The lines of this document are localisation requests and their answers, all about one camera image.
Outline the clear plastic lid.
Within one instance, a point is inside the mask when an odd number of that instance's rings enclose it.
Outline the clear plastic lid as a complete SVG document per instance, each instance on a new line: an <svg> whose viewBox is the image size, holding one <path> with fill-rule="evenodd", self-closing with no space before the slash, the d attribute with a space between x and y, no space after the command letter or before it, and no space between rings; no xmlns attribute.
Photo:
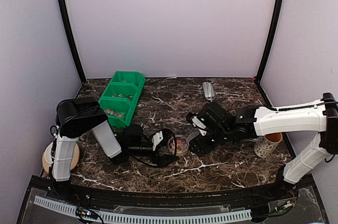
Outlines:
<svg viewBox="0 0 338 224"><path fill-rule="evenodd" d="M190 145L190 141L196 138L200 133L199 132L192 132L188 137L187 137L187 144Z"/></svg>

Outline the clear plastic container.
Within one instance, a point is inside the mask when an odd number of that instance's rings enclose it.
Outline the clear plastic container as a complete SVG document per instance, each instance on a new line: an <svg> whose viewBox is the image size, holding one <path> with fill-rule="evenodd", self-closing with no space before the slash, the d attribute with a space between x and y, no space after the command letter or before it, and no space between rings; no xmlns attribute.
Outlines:
<svg viewBox="0 0 338 224"><path fill-rule="evenodd" d="M187 152L187 150L189 149L189 145L187 142L187 138L182 136L182 135L177 135L175 136L176 139L174 139L174 137L171 137L168 142L167 142L167 148L171 153L177 153L177 155L179 154L184 154L185 152Z"/></svg>

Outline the metal scoop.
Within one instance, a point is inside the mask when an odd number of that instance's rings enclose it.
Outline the metal scoop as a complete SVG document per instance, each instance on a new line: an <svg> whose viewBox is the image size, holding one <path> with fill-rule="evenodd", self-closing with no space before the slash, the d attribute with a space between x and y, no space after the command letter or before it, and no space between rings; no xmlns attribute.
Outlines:
<svg viewBox="0 0 338 224"><path fill-rule="evenodd" d="M215 99L215 92L213 89L213 86L210 82L203 82L202 84L203 92L204 92L204 97L206 100L212 102Z"/></svg>

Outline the green three-compartment bin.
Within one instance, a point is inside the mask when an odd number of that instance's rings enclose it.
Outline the green three-compartment bin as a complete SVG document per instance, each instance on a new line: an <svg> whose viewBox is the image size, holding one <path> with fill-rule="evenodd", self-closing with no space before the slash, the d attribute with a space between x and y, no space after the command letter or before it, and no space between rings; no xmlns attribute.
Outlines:
<svg viewBox="0 0 338 224"><path fill-rule="evenodd" d="M112 127L130 125L145 82L145 77L139 72L115 72L99 99Z"/></svg>

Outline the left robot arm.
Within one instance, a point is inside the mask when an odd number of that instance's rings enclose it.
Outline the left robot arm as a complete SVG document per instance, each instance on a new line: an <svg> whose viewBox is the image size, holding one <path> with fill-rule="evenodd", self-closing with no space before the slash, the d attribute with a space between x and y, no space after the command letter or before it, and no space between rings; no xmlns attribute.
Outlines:
<svg viewBox="0 0 338 224"><path fill-rule="evenodd" d="M178 143L170 129L161 129L146 136L141 126L131 124L116 137L108 114L94 98L66 99L56 107L56 124L51 126L54 141L51 149L50 178L56 181L53 191L63 201L74 197L74 188L66 181L70 179L73 152L80 136L92 132L105 155L115 165L133 158L147 166L167 167L178 160Z"/></svg>

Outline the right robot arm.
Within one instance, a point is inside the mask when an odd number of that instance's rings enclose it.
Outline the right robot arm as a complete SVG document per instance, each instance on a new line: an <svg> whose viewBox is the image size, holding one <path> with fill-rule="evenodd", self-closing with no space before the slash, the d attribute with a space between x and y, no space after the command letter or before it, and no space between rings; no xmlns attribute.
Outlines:
<svg viewBox="0 0 338 224"><path fill-rule="evenodd" d="M199 113L188 113L186 120L200 132L190 140L190 151L198 156L210 153L226 141L258 138L275 133L314 131L308 146L281 170L269 194L280 200L321 161L337 155L337 101L326 92L321 99L306 104L243 108L232 115L217 102L205 105Z"/></svg>

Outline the candies in clear container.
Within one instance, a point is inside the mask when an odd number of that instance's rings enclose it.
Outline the candies in clear container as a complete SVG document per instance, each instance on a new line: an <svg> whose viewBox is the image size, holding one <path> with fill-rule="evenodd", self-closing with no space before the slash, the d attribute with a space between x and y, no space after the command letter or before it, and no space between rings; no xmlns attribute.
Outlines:
<svg viewBox="0 0 338 224"><path fill-rule="evenodd" d="M173 151L176 150L177 152L185 152L187 150L187 143L183 140L177 140L177 143L175 145L175 142L172 141L170 143L170 147Z"/></svg>

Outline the blue mixed candies pile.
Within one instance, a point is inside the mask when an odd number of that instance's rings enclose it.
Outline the blue mixed candies pile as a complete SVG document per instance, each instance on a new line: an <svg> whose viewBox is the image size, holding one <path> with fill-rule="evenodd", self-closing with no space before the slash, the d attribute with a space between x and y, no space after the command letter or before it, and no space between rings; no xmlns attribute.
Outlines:
<svg viewBox="0 0 338 224"><path fill-rule="evenodd" d="M134 96L131 95L123 95L123 94L113 94L111 95L113 98L126 98L128 100L132 100Z"/></svg>

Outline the patterned mug yellow inside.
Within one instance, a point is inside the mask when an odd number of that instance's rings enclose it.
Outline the patterned mug yellow inside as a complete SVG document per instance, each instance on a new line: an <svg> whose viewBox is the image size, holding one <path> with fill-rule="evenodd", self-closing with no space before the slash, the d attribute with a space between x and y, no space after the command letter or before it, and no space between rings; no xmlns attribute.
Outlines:
<svg viewBox="0 0 338 224"><path fill-rule="evenodd" d="M254 146L254 152L260 158L267 158L273 153L282 140L282 133L259 136Z"/></svg>

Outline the wooden slice coaster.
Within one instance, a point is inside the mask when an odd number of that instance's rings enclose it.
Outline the wooden slice coaster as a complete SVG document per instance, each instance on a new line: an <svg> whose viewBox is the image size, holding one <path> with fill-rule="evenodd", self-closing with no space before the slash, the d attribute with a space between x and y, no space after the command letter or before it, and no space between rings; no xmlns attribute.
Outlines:
<svg viewBox="0 0 338 224"><path fill-rule="evenodd" d="M73 151L73 157L72 157L72 161L71 161L71 165L70 165L70 171L72 171L77 166L77 164L79 162L79 158L80 158L80 148L79 148L79 145L76 144L75 149Z"/></svg>

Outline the white bowl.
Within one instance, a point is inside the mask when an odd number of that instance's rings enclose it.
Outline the white bowl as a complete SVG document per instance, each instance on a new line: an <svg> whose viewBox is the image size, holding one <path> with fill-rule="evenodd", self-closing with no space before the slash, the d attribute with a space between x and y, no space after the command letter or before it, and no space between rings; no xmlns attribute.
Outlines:
<svg viewBox="0 0 338 224"><path fill-rule="evenodd" d="M43 157L42 157L43 167L47 171L48 171L49 167L51 166L51 164L53 163L53 157L52 157L52 154L51 154L52 146L53 146L53 143L50 143L50 145L45 149L45 151L43 153Z"/></svg>

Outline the black front rail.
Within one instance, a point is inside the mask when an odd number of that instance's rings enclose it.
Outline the black front rail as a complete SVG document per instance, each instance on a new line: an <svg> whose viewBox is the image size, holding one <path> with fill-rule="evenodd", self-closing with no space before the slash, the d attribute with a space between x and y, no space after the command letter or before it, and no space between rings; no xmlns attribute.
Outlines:
<svg viewBox="0 0 338 224"><path fill-rule="evenodd" d="M261 207L272 200L266 193L273 184L245 189L234 189L202 193L134 193L70 185L71 191L80 197L82 206L98 209L112 209L115 206L182 208L208 207L229 204L232 207Z"/></svg>

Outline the left black frame post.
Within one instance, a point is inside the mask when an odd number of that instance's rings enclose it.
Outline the left black frame post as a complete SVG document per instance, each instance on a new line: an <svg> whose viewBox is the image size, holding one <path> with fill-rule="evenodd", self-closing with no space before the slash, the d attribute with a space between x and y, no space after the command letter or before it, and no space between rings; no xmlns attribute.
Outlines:
<svg viewBox="0 0 338 224"><path fill-rule="evenodd" d="M87 81L87 79L86 79L85 72L83 70L83 67L80 61L80 56L79 56L76 43L75 43L75 39L73 36L73 31L72 31L72 27L70 23L66 0L58 0L58 4L59 4L59 10L60 10L60 14L61 14L62 22L63 22L64 31L65 31L65 34L68 40L68 45L71 51L72 59L74 61L74 65L76 67L80 82L84 84Z"/></svg>

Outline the black frame post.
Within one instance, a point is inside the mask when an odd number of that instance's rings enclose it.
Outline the black frame post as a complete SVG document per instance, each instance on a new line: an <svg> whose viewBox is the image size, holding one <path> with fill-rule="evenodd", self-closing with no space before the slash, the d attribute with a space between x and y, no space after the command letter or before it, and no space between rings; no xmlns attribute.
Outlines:
<svg viewBox="0 0 338 224"><path fill-rule="evenodd" d="M266 44L265 44L264 51L261 57L257 75L255 76L255 83L257 85L260 84L263 78L264 72L265 72L265 68L267 66L267 62L269 59L269 55L271 52L271 48L272 48L273 41L275 38L276 30L277 30L282 2L283 0L275 0L275 3L274 3L274 9L273 9L272 17L271 17L271 22L270 22L268 35L267 35Z"/></svg>
<svg viewBox="0 0 338 224"><path fill-rule="evenodd" d="M73 31L72 31L72 27L70 23L66 0L58 0L58 4L59 4L59 10L60 10L60 14L61 14L62 22L63 22L64 31L65 31L65 34L68 40L68 45L71 51L72 59L74 61L74 65L76 67L80 82L84 84L87 81L87 79L86 79L85 72L83 70L83 67L80 61L80 56L79 56L76 43L75 43L75 39L73 36Z"/></svg>

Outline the right black frame post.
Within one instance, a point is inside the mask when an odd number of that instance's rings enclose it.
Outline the right black frame post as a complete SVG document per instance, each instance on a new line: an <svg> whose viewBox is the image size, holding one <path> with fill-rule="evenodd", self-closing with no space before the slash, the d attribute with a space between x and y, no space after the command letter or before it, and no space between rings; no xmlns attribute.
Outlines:
<svg viewBox="0 0 338 224"><path fill-rule="evenodd" d="M263 78L264 72L265 72L265 68L267 66L267 62L269 59L269 55L271 52L271 48L272 48L273 41L275 38L276 30L277 30L282 2L283 0L275 0L275 3L274 3L274 9L273 9L272 17L271 17L271 22L270 22L268 35L267 35L266 44L265 44L264 51L261 57L257 75L255 76L255 83L257 85L260 84Z"/></svg>

